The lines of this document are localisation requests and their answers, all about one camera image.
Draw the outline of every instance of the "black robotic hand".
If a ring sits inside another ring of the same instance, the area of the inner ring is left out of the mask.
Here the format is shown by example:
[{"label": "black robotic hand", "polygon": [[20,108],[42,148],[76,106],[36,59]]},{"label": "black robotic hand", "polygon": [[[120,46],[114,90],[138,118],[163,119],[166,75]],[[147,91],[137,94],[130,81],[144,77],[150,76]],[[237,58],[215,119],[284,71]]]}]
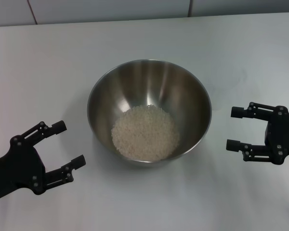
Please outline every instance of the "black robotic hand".
[{"label": "black robotic hand", "polygon": [[246,110],[243,107],[232,107],[231,117],[256,118],[268,121],[268,124],[265,130],[265,145],[227,140],[227,150],[242,151],[244,161],[272,162],[276,165],[284,163],[289,155],[289,112],[286,107],[250,103]]},{"label": "black robotic hand", "polygon": [[83,155],[61,168],[45,172],[45,166],[33,147],[44,138],[66,130],[63,121],[48,127],[44,122],[10,140],[10,149],[0,158],[0,198],[20,188],[29,188],[36,195],[62,184],[72,182],[72,170],[86,164]]}]

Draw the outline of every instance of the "uncooked rice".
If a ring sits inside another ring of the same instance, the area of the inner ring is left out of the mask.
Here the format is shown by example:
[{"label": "uncooked rice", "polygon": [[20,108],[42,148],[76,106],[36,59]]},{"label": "uncooked rice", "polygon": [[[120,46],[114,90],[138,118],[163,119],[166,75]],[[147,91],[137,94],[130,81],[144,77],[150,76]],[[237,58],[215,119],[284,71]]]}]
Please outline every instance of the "uncooked rice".
[{"label": "uncooked rice", "polygon": [[154,105],[124,112],[111,130],[117,150],[125,157],[142,161],[165,159],[179,144],[173,118]]}]

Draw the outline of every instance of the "white wall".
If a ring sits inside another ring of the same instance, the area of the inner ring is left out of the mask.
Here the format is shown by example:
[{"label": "white wall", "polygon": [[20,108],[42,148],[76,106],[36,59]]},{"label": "white wall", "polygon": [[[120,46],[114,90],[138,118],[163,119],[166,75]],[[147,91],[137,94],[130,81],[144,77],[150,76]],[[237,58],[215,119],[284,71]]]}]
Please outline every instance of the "white wall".
[{"label": "white wall", "polygon": [[33,25],[27,0],[0,0],[0,26]]},{"label": "white wall", "polygon": [[[29,0],[38,24],[187,17],[190,0]],[[191,0],[192,16],[289,12],[289,0]],[[33,25],[27,0],[0,0],[0,26]]]},{"label": "white wall", "polygon": [[38,24],[187,17],[189,0],[30,0]]},{"label": "white wall", "polygon": [[193,0],[192,16],[289,12],[289,0]]}]

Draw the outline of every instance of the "white table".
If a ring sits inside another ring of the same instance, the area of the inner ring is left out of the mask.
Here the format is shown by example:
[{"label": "white table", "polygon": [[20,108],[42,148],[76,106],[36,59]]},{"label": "white table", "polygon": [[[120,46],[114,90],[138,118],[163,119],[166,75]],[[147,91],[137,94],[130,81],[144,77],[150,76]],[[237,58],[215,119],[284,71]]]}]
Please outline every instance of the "white table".
[{"label": "white table", "polygon": [[[192,72],[212,123],[189,155],[131,169],[93,137],[86,106],[105,72],[146,58]],[[0,157],[12,136],[62,119],[67,131],[36,145],[47,171],[87,161],[73,183],[1,198],[0,231],[289,231],[289,157],[225,149],[263,144],[264,121],[230,118],[251,101],[289,109],[289,13],[0,28]]]}]

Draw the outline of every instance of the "stainless steel bowl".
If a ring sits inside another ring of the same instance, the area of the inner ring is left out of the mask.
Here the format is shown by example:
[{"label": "stainless steel bowl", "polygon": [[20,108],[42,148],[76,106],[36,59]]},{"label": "stainless steel bowl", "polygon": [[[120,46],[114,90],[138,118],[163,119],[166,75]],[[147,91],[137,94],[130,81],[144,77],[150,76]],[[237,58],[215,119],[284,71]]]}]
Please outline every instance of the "stainless steel bowl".
[{"label": "stainless steel bowl", "polygon": [[[132,107],[155,105],[170,113],[180,132],[180,144],[169,158],[156,162],[128,159],[115,148],[111,129]],[[123,159],[155,166],[193,149],[211,121],[211,102],[201,82],[184,68],[159,60],[135,60],[108,71],[95,84],[88,101],[88,120],[98,140]]]}]

